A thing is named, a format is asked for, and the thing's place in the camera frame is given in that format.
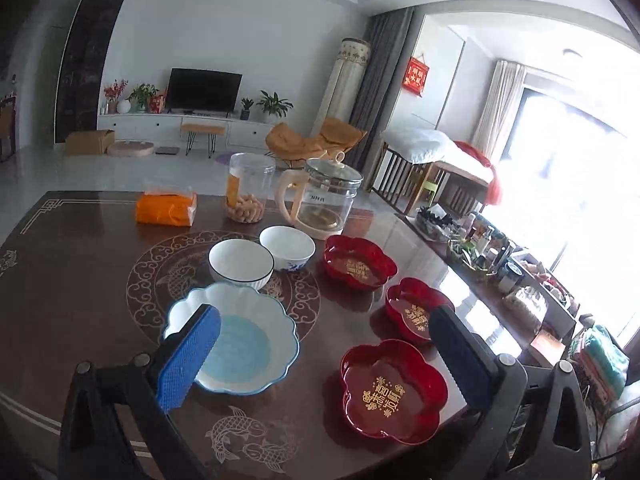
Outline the red flower plate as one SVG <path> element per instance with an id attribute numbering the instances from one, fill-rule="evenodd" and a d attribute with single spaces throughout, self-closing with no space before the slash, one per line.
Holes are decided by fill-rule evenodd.
<path id="1" fill-rule="evenodd" d="M 385 295 L 385 312 L 401 337 L 416 346 L 431 343 L 430 317 L 438 307 L 454 310 L 454 304 L 436 288 L 417 278 L 402 278 Z"/>
<path id="2" fill-rule="evenodd" d="M 343 413 L 358 434 L 419 445 L 440 425 L 448 401 L 442 374 L 408 342 L 360 344 L 341 360 Z"/>
<path id="3" fill-rule="evenodd" d="M 334 280 L 363 292 L 383 287 L 398 272 L 394 260 L 377 244 L 345 235 L 332 235 L 326 240 L 322 266 Z"/>

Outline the blue white scalloped bowl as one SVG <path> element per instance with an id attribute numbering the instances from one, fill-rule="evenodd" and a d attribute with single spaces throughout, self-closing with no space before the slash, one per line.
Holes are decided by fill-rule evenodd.
<path id="1" fill-rule="evenodd" d="M 168 311 L 163 336 L 177 333 L 201 304 L 221 316 L 220 334 L 195 377 L 213 393 L 252 396 L 288 374 L 299 355 L 295 322 L 280 301 L 246 286 L 214 283 L 192 289 Z"/>

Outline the white bowl black rim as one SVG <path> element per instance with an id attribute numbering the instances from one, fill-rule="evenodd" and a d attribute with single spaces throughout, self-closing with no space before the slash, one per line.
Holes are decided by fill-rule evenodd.
<path id="1" fill-rule="evenodd" d="M 273 274 L 271 252 L 250 240 L 222 240 L 209 249 L 209 271 L 215 282 L 262 289 Z"/>

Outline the tray of cosmetic bottles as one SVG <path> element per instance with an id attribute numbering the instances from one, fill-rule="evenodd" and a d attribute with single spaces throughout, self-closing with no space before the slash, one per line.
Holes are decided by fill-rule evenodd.
<path id="1" fill-rule="evenodd" d="M 445 244 L 446 258 L 477 282 L 494 286 L 503 297 L 518 287 L 523 272 L 513 262 L 518 245 L 481 214 L 454 220 L 439 205 L 420 207 L 414 226 L 429 240 Z"/>

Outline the orange tissue pack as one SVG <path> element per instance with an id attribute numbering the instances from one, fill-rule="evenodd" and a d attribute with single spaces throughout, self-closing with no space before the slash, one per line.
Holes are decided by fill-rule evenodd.
<path id="1" fill-rule="evenodd" d="M 193 226 L 198 196 L 192 192 L 150 191 L 137 200 L 134 218 L 137 223 L 151 226 Z"/>

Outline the white bowl blue flowers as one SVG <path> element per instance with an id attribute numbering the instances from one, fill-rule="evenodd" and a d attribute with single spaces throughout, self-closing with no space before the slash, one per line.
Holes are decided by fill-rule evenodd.
<path id="1" fill-rule="evenodd" d="M 268 226 L 260 232 L 259 243 L 273 256 L 276 271 L 297 271 L 316 252 L 314 240 L 290 226 Z"/>

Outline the wooden crib with bedding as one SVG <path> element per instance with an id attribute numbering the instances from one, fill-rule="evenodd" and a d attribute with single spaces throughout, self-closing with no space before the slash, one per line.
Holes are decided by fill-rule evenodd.
<path id="1" fill-rule="evenodd" d="M 392 207 L 405 200 L 406 211 L 412 211 L 426 182 L 442 171 L 478 185 L 480 203 L 501 203 L 496 167 L 482 151 L 422 127 L 388 127 L 381 133 L 369 190 Z"/>

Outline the round floor cushion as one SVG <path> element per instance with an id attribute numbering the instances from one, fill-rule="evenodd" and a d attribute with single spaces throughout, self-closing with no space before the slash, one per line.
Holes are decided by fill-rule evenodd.
<path id="1" fill-rule="evenodd" d="M 154 144 L 148 141 L 118 140 L 106 150 L 108 156 L 140 158 L 152 155 Z"/>

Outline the cardboard box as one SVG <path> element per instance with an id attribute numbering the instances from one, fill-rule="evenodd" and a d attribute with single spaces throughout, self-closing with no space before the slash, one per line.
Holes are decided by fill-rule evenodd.
<path id="1" fill-rule="evenodd" d="M 66 156 L 104 155 L 115 142 L 115 131 L 74 131 L 65 140 Z"/>

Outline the white tv cabinet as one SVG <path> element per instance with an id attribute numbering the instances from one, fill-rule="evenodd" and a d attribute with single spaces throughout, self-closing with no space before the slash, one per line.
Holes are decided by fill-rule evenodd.
<path id="1" fill-rule="evenodd" d="M 113 130 L 117 139 L 153 142 L 156 146 L 186 148 L 190 127 L 219 128 L 221 134 L 194 133 L 194 148 L 211 145 L 216 151 L 267 151 L 272 125 L 234 118 L 180 114 L 108 114 L 98 116 L 98 128 Z"/>

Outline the small wooden stool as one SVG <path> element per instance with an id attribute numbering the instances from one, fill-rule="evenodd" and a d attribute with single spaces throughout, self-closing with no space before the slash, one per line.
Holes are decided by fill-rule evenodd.
<path id="1" fill-rule="evenodd" d="M 208 158 L 212 158 L 216 152 L 217 140 L 223 138 L 227 133 L 225 126 L 194 124 L 194 122 L 182 124 L 180 130 L 186 134 L 186 155 L 191 153 L 196 137 L 205 136 Z"/>

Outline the green potted plant left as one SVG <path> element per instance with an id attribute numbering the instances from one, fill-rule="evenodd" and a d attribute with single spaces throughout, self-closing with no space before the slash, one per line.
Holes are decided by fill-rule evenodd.
<path id="1" fill-rule="evenodd" d="M 155 84 L 137 84 L 129 97 L 132 109 L 138 113 L 146 113 L 149 110 L 151 100 L 157 93 L 158 88 Z"/>

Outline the green potted plant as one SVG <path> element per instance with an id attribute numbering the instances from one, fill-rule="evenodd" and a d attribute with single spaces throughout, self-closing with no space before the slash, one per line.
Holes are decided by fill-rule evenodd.
<path id="1" fill-rule="evenodd" d="M 262 111 L 266 122 L 276 124 L 282 122 L 288 113 L 294 108 L 294 104 L 287 98 L 281 98 L 277 92 L 269 93 L 265 90 L 260 92 L 257 105 Z"/>
<path id="2" fill-rule="evenodd" d="M 137 84 L 129 97 L 132 109 L 138 113 L 146 113 L 149 110 L 151 100 L 157 93 L 158 88 L 155 84 Z"/>

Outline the red flowers vase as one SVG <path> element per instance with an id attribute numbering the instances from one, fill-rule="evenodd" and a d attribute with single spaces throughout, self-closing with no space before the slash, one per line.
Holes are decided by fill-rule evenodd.
<path id="1" fill-rule="evenodd" d="M 104 87 L 103 92 L 106 99 L 107 114 L 116 113 L 117 103 L 127 86 L 128 81 L 126 81 L 126 79 L 115 79 Z"/>

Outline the small dark potted plant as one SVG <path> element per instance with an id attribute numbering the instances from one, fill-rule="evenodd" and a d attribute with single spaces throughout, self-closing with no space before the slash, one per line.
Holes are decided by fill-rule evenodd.
<path id="1" fill-rule="evenodd" d="M 241 120 L 247 120 L 248 118 L 250 118 L 250 111 L 252 110 L 253 105 L 254 105 L 253 99 L 243 98 L 241 100 L 241 114 L 240 114 Z"/>

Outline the black flat television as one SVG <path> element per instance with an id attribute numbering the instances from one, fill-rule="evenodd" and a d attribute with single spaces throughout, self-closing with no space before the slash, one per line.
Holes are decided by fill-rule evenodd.
<path id="1" fill-rule="evenodd" d="M 170 72 L 166 108 L 191 112 L 231 113 L 234 111 L 242 75 L 173 68 Z"/>

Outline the orange lounge chair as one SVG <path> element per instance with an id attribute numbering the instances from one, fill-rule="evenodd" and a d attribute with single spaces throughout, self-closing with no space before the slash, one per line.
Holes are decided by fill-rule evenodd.
<path id="1" fill-rule="evenodd" d="M 328 117 L 319 132 L 305 138 L 285 122 L 275 125 L 266 136 L 268 153 L 285 167 L 302 168 L 307 159 L 332 159 L 338 152 L 348 153 L 365 136 L 347 122 Z"/>

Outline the white sheer curtain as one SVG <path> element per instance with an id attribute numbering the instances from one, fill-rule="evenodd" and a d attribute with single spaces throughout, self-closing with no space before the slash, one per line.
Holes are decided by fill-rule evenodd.
<path id="1" fill-rule="evenodd" d="M 526 72 L 526 67 L 520 63 L 507 60 L 496 63 L 485 105 L 472 136 L 474 148 L 489 159 L 501 145 L 503 133 L 513 125 Z"/>

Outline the green potted plant right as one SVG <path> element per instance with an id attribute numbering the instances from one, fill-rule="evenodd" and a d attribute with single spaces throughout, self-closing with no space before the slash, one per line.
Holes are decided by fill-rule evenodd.
<path id="1" fill-rule="evenodd" d="M 262 111 L 266 122 L 276 124 L 282 122 L 288 113 L 294 108 L 294 104 L 287 98 L 281 98 L 277 92 L 269 93 L 265 90 L 260 92 L 257 105 Z"/>

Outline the black display cabinet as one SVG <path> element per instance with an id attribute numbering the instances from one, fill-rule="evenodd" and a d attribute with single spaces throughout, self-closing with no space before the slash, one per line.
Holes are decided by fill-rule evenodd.
<path id="1" fill-rule="evenodd" d="M 58 73 L 54 142 L 74 131 L 94 130 L 108 46 L 124 0 L 80 0 Z"/>

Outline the white standing air conditioner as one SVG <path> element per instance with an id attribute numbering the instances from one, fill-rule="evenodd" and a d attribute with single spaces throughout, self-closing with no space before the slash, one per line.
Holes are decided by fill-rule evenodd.
<path id="1" fill-rule="evenodd" d="M 326 118 L 349 122 L 370 55 L 371 47 L 367 41 L 356 38 L 342 40 L 311 129 L 312 136 L 320 132 Z"/>

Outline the grey curtain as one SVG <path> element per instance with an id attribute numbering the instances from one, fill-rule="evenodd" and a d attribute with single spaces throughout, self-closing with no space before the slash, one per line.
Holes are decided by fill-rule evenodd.
<path id="1" fill-rule="evenodd" d="M 413 20 L 414 7 L 372 16 L 364 39 L 370 58 L 356 95 L 349 123 L 366 133 L 347 154 L 347 163 L 362 171 L 381 120 L 383 107 Z"/>

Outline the red wall hanging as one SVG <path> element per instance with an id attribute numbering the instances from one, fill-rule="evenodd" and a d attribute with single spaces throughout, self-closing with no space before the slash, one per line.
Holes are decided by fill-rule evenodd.
<path id="1" fill-rule="evenodd" d="M 430 68 L 425 63 L 423 53 L 418 56 L 412 56 L 409 58 L 404 78 L 402 78 L 402 88 L 416 96 L 422 96 L 429 70 Z"/>

